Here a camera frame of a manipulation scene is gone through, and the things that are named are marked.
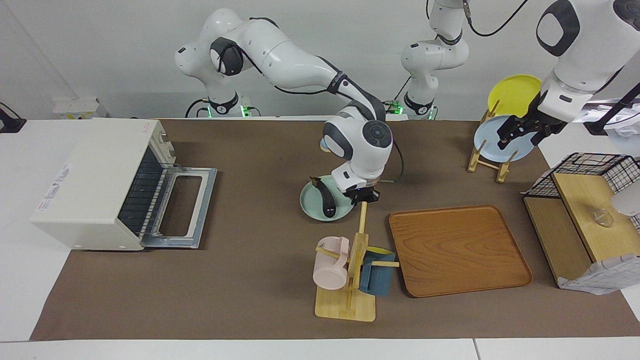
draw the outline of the plate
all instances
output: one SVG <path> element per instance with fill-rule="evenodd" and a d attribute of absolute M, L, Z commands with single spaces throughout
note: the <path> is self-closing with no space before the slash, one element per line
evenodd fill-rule
<path fill-rule="evenodd" d="M 496 115 L 516 115 L 523 117 L 529 109 L 529 103 L 540 92 L 540 79 L 531 75 L 514 75 L 500 80 L 489 93 L 487 108 L 493 109 L 500 100 L 494 113 Z"/>
<path fill-rule="evenodd" d="M 305 214 L 318 221 L 331 222 L 343 218 L 349 213 L 349 211 L 351 211 L 351 209 L 353 209 L 351 199 L 340 192 L 331 175 L 321 176 L 320 180 L 322 180 L 331 192 L 331 195 L 333 195 L 333 199 L 335 201 L 335 215 L 332 218 L 328 218 L 324 215 L 322 211 L 322 195 L 320 195 L 320 190 L 316 189 L 315 186 L 311 184 L 311 181 L 302 188 L 302 192 L 300 193 L 300 207 Z"/>
<path fill-rule="evenodd" d="M 474 135 L 474 145 L 476 149 L 480 149 L 482 142 L 486 140 L 486 144 L 480 150 L 480 155 L 484 158 L 495 161 L 497 163 L 505 163 L 509 161 L 511 154 L 514 151 L 518 151 L 516 156 L 511 161 L 516 161 L 527 156 L 534 148 L 531 143 L 531 138 L 536 134 L 535 132 L 526 134 L 519 138 L 512 140 L 504 150 L 498 147 L 500 137 L 498 136 L 498 129 L 509 118 L 509 115 L 501 115 L 492 117 L 489 120 L 483 122 L 476 130 Z"/>

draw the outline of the wall socket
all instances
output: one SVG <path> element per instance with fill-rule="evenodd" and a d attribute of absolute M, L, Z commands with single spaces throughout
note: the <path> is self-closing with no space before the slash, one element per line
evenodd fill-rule
<path fill-rule="evenodd" d="M 92 119 L 109 117 L 109 113 L 95 97 L 71 99 L 54 99 L 53 113 L 57 119 Z"/>

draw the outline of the white wall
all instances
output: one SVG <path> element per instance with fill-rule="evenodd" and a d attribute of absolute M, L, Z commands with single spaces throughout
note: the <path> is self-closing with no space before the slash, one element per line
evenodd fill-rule
<path fill-rule="evenodd" d="M 544 78 L 555 58 L 537 43 L 535 27 L 553 0 L 527 3 L 514 21 L 491 38 L 475 36 L 465 25 L 468 62 L 437 72 L 436 104 L 441 119 L 476 119 L 486 96 L 500 79 L 513 74 Z M 204 1 L 204 0 L 0 0 L 10 8 L 42 52 L 80 96 L 97 96 L 112 116 L 178 117 L 204 88 L 182 75 L 173 52 L 194 40 L 217 8 L 240 16 L 275 20 L 302 49 L 321 55 L 359 85 L 383 100 L 391 99 L 407 73 L 402 48 L 433 38 L 424 1 Z M 519 1 L 475 0 L 479 31 L 492 31 Z M 599 98 L 620 97 L 638 81 L 640 56 L 627 65 Z M 237 88 L 263 115 L 313 115 L 336 112 L 332 95 L 287 95 L 273 89 L 255 70 L 238 76 Z M 52 117 L 52 97 L 63 90 L 47 76 L 6 21 L 0 21 L 0 99 L 23 117 Z"/>

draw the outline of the mint green plate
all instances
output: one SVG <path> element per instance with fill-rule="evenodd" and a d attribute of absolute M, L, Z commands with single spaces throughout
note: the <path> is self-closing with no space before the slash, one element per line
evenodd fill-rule
<path fill-rule="evenodd" d="M 309 217 L 318 221 L 331 222 L 343 218 L 345 215 L 353 209 L 351 205 L 351 199 L 344 196 L 338 187 L 335 185 L 335 181 L 331 175 L 321 176 L 320 180 L 326 185 L 335 201 L 335 215 L 332 218 L 328 218 L 322 211 L 322 196 L 320 191 L 316 189 L 309 181 L 300 193 L 300 207 Z"/>

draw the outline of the pink mug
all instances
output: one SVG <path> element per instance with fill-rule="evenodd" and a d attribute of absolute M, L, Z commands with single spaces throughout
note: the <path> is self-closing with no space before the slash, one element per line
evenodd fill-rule
<path fill-rule="evenodd" d="M 318 242 L 318 247 L 340 254 L 340 258 L 335 259 L 317 252 L 314 265 L 314 282 L 323 289 L 341 289 L 347 283 L 347 269 L 344 268 L 344 265 L 349 257 L 349 239 L 327 236 Z"/>

